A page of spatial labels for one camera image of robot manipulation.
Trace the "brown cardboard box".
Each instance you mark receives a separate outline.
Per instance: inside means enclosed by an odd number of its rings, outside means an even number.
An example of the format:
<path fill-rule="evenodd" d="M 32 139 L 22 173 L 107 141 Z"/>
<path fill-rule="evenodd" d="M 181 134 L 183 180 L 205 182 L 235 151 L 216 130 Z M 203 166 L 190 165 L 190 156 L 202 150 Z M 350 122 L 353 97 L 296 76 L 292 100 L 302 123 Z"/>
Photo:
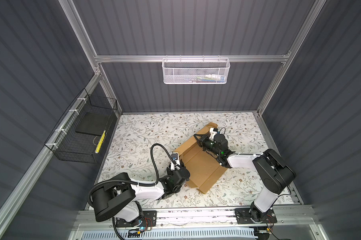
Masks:
<path fill-rule="evenodd" d="M 203 151 L 193 136 L 175 149 L 175 152 L 190 172 L 187 185 L 202 194 L 207 194 L 227 170 L 214 157 Z"/>

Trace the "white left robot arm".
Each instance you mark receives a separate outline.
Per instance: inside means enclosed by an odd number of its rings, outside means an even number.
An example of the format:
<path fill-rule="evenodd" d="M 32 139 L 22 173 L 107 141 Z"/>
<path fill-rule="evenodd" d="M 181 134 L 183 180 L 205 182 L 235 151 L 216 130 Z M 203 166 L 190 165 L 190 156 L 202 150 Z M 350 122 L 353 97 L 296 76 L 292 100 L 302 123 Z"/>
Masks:
<path fill-rule="evenodd" d="M 190 178 L 185 167 L 167 169 L 167 175 L 157 183 L 136 182 L 127 173 L 97 183 L 88 195 L 87 202 L 94 209 L 95 220 L 103 222 L 113 217 L 128 223 L 143 218 L 139 200 L 162 200 L 178 193 Z"/>

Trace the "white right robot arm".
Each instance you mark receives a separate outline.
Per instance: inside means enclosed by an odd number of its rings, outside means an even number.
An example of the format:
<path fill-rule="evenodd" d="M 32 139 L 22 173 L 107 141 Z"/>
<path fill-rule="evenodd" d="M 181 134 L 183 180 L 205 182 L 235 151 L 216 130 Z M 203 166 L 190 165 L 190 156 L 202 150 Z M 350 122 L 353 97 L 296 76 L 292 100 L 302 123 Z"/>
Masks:
<path fill-rule="evenodd" d="M 220 132 L 193 136 L 202 150 L 217 160 L 220 166 L 257 171 L 263 188 L 249 209 L 252 220 L 257 223 L 267 216 L 283 190 L 296 178 L 294 170 L 273 149 L 267 149 L 262 154 L 237 154 L 229 149 L 225 135 Z"/>

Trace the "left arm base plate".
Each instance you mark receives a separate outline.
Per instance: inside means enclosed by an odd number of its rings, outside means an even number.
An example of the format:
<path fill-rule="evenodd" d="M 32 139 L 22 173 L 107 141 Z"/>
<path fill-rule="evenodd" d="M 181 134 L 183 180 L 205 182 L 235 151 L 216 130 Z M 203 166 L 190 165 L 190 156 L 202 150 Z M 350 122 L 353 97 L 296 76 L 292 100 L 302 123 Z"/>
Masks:
<path fill-rule="evenodd" d="M 142 215 L 131 222 L 116 218 L 117 228 L 128 227 L 155 227 L 156 226 L 157 211 L 143 211 Z"/>

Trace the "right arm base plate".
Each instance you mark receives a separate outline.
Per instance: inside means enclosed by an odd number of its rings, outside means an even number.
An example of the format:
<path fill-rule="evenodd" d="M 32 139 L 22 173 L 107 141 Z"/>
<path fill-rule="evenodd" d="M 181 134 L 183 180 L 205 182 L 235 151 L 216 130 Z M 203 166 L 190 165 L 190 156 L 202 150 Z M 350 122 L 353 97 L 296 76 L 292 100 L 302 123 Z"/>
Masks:
<path fill-rule="evenodd" d="M 262 213 L 256 208 L 236 208 L 234 215 L 238 224 L 275 224 L 277 218 L 273 209 Z"/>

